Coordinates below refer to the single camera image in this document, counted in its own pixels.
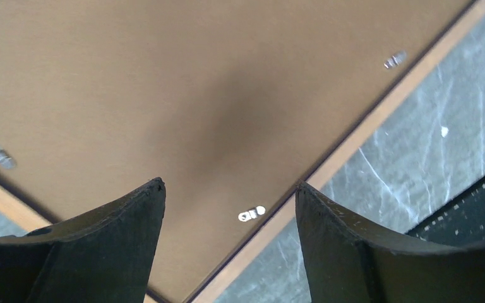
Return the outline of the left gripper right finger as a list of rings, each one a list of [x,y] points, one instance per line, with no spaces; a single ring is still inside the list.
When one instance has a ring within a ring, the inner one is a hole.
[[[485,242],[453,247],[401,234],[305,182],[296,223],[313,302],[485,302]]]

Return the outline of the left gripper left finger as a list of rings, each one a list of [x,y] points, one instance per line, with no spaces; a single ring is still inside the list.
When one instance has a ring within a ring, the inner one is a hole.
[[[0,237],[0,302],[143,302],[165,198],[157,177],[74,218]]]

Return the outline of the blue picture frame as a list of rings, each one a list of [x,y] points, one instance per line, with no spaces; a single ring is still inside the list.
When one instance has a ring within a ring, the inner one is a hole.
[[[212,302],[485,15],[485,1],[0,1],[0,213],[149,179],[147,302]]]

